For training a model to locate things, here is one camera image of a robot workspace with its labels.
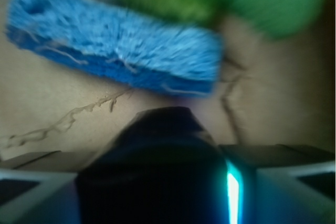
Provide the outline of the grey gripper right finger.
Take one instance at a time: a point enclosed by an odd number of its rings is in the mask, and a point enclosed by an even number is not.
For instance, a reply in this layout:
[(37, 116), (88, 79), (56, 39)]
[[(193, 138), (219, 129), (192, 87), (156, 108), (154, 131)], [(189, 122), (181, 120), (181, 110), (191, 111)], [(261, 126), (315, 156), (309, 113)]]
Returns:
[(309, 145), (221, 145), (229, 223), (335, 223), (335, 154)]

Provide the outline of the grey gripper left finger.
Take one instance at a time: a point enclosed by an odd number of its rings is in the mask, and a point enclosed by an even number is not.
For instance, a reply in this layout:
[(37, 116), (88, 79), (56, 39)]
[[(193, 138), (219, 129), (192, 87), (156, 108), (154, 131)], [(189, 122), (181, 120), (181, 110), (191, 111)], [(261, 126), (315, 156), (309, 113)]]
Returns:
[(1, 162), (1, 223), (80, 223), (81, 154), (32, 152)]

